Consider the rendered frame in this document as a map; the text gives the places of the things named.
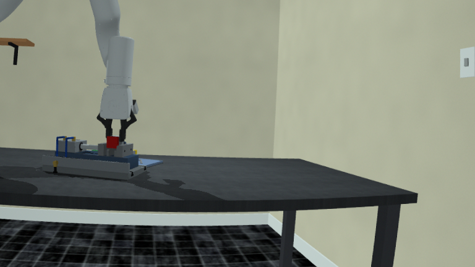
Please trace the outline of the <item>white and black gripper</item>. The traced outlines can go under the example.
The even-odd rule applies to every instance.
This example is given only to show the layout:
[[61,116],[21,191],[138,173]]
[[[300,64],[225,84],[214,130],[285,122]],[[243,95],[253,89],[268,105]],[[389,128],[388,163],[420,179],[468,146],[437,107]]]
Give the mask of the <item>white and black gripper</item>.
[[[130,118],[129,121],[127,121],[128,118]],[[113,129],[111,128],[113,119],[120,119],[119,141],[124,142],[126,139],[126,129],[137,121],[133,113],[132,90],[129,87],[115,86],[104,88],[100,113],[97,119],[106,128],[106,140],[107,136],[113,136]]]

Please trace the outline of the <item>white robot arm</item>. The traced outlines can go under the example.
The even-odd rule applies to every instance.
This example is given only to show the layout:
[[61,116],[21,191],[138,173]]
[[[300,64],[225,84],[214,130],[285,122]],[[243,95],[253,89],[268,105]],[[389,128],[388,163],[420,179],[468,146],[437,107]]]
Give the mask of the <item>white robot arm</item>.
[[[11,15],[23,0],[0,0],[0,22]],[[106,67],[106,85],[129,87],[132,81],[134,39],[120,36],[121,11],[118,0],[90,0],[95,31]],[[106,66],[107,64],[107,66]]]

